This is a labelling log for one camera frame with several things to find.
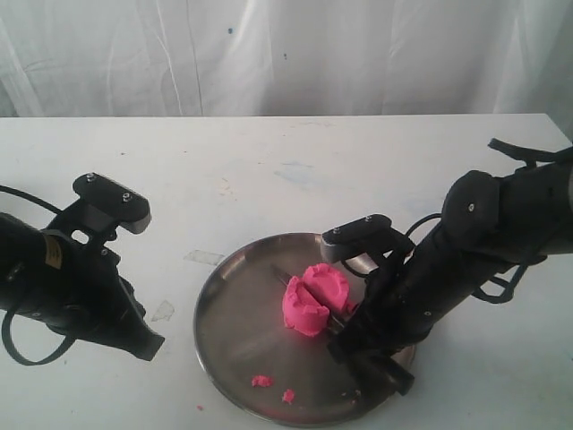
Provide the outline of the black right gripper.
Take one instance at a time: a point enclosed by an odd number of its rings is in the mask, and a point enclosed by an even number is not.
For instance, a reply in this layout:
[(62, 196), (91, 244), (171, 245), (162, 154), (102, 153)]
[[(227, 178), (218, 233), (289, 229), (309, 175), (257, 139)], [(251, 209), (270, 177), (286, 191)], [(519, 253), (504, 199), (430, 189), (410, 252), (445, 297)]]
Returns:
[(358, 385), (413, 385), (415, 377), (392, 357), (425, 340), (431, 327), (419, 332), (400, 319), (406, 305), (406, 263), (434, 246), (432, 236), (414, 245), (408, 237), (389, 238), (386, 252), (368, 253), (378, 268), (366, 276), (363, 301), (329, 340), (328, 351), (337, 363), (349, 359), (348, 369)]

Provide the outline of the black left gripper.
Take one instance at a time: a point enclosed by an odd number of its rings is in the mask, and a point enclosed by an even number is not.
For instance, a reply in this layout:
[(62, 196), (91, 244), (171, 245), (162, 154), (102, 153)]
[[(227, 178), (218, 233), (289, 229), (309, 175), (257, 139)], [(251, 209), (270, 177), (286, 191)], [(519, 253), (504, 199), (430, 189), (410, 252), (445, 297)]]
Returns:
[(51, 282), (64, 294), (50, 329), (151, 361), (165, 338), (144, 321), (146, 311), (132, 285), (119, 274), (121, 257), (106, 247), (119, 228), (79, 198), (50, 222), (44, 233), (60, 245), (62, 264)]

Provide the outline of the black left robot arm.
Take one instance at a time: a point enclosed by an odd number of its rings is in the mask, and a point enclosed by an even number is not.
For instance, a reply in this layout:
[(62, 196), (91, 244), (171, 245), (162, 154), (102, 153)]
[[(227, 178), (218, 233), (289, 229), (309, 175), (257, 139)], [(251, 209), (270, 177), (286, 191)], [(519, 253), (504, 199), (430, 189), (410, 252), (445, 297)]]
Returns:
[[(119, 274), (120, 256), (106, 246), (117, 228), (140, 234), (149, 223), (146, 201), (105, 209), (79, 199), (43, 229), (3, 214), (1, 341), (8, 355), (23, 366), (42, 366), (83, 340), (152, 360), (165, 339), (145, 323), (143, 305)], [(17, 315), (44, 323), (62, 343), (39, 361), (26, 358), (12, 337)]]

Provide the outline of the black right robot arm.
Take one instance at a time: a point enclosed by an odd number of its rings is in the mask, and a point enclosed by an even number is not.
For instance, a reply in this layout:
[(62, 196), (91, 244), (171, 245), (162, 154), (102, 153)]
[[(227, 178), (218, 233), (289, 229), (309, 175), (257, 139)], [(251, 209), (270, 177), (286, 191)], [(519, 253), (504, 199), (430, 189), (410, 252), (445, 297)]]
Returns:
[(329, 343), (339, 362), (366, 355), (407, 392), (413, 376), (393, 357), (425, 340), (435, 323), (468, 297), (501, 305), (512, 300), (527, 269), (572, 250), (572, 151), (490, 147), (520, 162), (499, 177), (472, 170), (449, 189), (431, 231), (419, 242), (380, 214), (326, 231), (321, 254), (347, 263), (361, 254), (375, 263), (364, 274), (363, 300)]

